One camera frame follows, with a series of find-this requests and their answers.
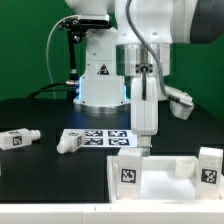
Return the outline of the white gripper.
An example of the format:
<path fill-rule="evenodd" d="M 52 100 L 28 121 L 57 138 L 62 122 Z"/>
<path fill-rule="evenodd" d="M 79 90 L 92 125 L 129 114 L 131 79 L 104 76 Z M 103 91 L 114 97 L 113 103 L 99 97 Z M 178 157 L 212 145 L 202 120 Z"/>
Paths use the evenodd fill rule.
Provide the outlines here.
<path fill-rule="evenodd" d="M 158 94 L 155 77 L 146 78 L 146 99 L 143 96 L 141 76 L 133 77 L 131 82 L 131 130 L 138 135 L 137 145 L 142 156 L 148 157 L 151 150 L 151 137 L 158 130 Z"/>

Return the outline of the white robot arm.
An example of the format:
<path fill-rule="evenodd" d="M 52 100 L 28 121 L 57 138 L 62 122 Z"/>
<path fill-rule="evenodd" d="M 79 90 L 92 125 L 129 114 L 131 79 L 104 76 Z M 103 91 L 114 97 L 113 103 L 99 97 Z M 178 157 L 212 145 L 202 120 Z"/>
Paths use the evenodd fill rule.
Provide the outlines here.
<path fill-rule="evenodd" d="M 125 76 L 131 78 L 131 131 L 150 153 L 158 131 L 158 102 L 187 119 L 192 98 L 164 84 L 173 43 L 208 44 L 224 34 L 224 0 L 65 0 L 72 26 L 87 31 L 86 70 L 77 106 L 92 111 L 119 107 Z"/>

